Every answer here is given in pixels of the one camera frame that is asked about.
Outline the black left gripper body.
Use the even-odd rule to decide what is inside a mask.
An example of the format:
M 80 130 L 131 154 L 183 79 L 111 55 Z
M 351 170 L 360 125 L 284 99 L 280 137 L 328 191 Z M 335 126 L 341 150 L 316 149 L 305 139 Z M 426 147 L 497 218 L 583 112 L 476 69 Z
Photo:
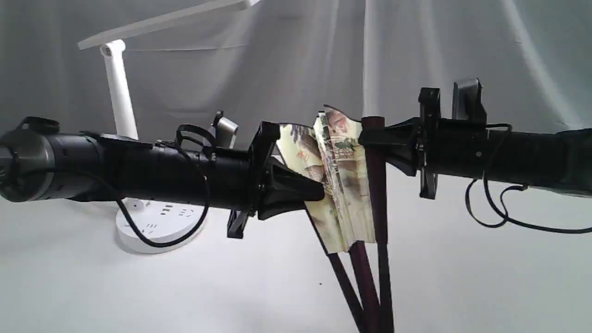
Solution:
M 231 211 L 227 236 L 241 239 L 246 221 L 254 216 L 264 174 L 273 148 L 280 138 L 276 123 L 261 122 L 248 150 L 203 146 L 198 152 L 184 150 L 186 133 L 206 141 L 213 136 L 190 124 L 176 130 L 173 149 L 154 149 L 157 166 L 153 180 L 155 200 L 209 206 Z

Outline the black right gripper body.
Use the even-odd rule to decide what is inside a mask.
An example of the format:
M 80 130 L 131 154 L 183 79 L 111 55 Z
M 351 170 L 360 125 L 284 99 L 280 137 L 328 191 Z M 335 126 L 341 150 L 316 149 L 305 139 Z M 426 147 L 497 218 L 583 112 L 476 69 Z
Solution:
M 489 134 L 486 124 L 442 118 L 440 89 L 421 88 L 417 152 L 420 166 L 420 196 L 435 199 L 438 175 L 479 178 L 484 169 L 481 156 Z

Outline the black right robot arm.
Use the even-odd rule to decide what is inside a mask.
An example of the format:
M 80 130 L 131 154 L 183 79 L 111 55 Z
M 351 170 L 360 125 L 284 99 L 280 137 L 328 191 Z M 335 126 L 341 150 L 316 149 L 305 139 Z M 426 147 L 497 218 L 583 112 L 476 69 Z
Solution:
M 420 116 L 388 127 L 364 129 L 364 148 L 379 149 L 408 176 L 421 176 L 420 196 L 434 199 L 438 175 L 591 196 L 591 130 L 556 134 L 501 130 L 487 124 L 478 80 L 455 83 L 452 118 L 440 112 L 440 90 L 422 88 Z

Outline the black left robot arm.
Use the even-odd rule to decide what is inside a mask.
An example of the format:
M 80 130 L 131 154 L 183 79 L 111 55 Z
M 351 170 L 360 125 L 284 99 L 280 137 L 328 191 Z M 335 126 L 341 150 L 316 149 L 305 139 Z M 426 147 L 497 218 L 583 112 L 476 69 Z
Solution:
M 227 236 L 241 239 L 246 221 L 305 209 L 324 198 L 322 183 L 272 157 L 278 123 L 261 122 L 248 150 L 224 148 L 216 134 L 191 124 L 175 140 L 152 144 L 126 136 L 61 133 L 55 120 L 27 117 L 1 137 L 1 196 L 10 202 L 124 198 L 227 209 Z

